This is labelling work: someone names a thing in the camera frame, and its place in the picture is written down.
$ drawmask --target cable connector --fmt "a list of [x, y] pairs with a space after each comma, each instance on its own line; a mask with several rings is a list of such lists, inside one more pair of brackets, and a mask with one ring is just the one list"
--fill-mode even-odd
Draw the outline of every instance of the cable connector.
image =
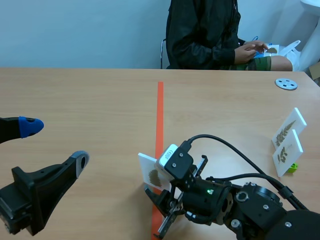
[[287, 187], [287, 186], [284, 186], [283, 188], [281, 188], [280, 191], [278, 191], [278, 193], [280, 194], [281, 197], [283, 197], [284, 199], [288, 199], [290, 198], [292, 195], [293, 195], [293, 191]]
[[186, 152], [189, 152], [189, 150], [191, 149], [191, 144], [188, 141], [184, 141], [181, 145], [180, 148], [182, 148], [183, 150], [185, 150]]

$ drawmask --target black jacket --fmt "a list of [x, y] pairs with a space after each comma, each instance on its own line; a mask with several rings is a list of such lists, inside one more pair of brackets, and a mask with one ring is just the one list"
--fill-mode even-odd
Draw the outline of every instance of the black jacket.
[[166, 49], [173, 69], [223, 69], [235, 62], [237, 0], [171, 0]]

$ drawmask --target fern leaf picture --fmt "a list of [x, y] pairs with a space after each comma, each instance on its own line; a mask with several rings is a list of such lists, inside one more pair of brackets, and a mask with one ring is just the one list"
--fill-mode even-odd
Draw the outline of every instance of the fern leaf picture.
[[286, 156], [288, 156], [288, 154], [286, 153], [285, 147], [283, 147], [283, 148], [281, 149], [280, 155], [279, 155], [279, 154], [277, 155], [279, 164], [280, 164], [280, 161], [283, 162], [283, 163], [286, 162]]
[[153, 169], [152, 171], [149, 172], [149, 180], [150, 183], [161, 188], [161, 181], [160, 178], [158, 177], [158, 171], [156, 169]]
[[296, 122], [296, 120], [294, 120], [293, 122], [289, 123], [287, 126], [284, 127], [284, 129], [281, 130], [281, 132], [276, 136], [276, 141], [275, 144], [279, 147], [280, 144], [285, 140], [285, 136], [287, 136], [288, 131], [290, 130], [290, 128], [294, 125], [294, 123]]

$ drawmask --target small green block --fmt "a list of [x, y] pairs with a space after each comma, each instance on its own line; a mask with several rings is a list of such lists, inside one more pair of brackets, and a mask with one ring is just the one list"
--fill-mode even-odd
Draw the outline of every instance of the small green block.
[[289, 174], [293, 174], [297, 169], [298, 169], [298, 164], [294, 163], [286, 172]]

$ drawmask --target black clamp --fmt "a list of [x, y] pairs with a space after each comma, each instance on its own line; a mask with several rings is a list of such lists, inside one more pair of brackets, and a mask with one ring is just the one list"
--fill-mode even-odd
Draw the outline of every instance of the black clamp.
[[280, 191], [278, 191], [278, 193], [280, 194], [281, 197], [283, 197], [284, 199], [288, 199], [290, 198], [292, 195], [293, 195], [293, 191], [287, 187], [287, 186], [284, 186], [283, 188], [281, 188]]

